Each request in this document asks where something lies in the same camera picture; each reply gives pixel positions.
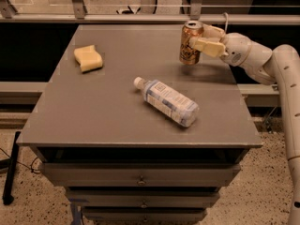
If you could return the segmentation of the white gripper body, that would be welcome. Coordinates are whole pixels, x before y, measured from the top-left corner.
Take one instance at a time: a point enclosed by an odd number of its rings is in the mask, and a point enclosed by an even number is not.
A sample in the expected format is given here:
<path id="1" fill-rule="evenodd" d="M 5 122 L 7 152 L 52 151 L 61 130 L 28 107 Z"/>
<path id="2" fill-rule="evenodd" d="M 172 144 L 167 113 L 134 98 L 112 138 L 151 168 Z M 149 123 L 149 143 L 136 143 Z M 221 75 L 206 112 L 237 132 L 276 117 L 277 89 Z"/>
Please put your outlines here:
<path id="1" fill-rule="evenodd" d="M 252 41 L 244 35 L 229 33 L 222 39 L 222 43 L 225 45 L 225 53 L 220 59 L 233 67 L 245 68 Z"/>

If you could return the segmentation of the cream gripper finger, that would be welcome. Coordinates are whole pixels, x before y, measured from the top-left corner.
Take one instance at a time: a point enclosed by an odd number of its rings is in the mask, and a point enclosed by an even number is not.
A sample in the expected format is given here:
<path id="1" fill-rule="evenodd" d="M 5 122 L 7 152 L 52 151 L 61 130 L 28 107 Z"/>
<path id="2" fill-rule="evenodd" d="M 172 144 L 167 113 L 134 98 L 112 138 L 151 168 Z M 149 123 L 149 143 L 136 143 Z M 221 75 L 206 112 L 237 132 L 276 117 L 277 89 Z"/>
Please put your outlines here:
<path id="1" fill-rule="evenodd" d="M 211 57 L 226 55 L 226 47 L 217 38 L 193 37 L 189 40 L 189 46 Z"/>
<path id="2" fill-rule="evenodd" d="M 218 28 L 216 26 L 205 24 L 203 26 L 203 34 L 202 35 L 205 38 L 222 39 L 225 37 L 226 32 L 223 29 Z"/>

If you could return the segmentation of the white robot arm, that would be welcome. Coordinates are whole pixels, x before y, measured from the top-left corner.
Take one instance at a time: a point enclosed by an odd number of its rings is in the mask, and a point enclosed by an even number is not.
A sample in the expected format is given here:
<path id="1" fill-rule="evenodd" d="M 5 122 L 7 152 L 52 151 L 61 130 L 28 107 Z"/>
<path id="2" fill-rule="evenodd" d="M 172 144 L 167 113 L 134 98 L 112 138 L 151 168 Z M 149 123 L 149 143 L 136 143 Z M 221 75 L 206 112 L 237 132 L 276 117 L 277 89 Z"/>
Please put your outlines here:
<path id="1" fill-rule="evenodd" d="M 279 106 L 293 195 L 288 225 L 300 225 L 300 56 L 287 44 L 275 49 L 238 34 L 205 25 L 201 35 L 187 40 L 190 48 L 242 68 L 256 82 L 242 91 L 259 106 Z"/>

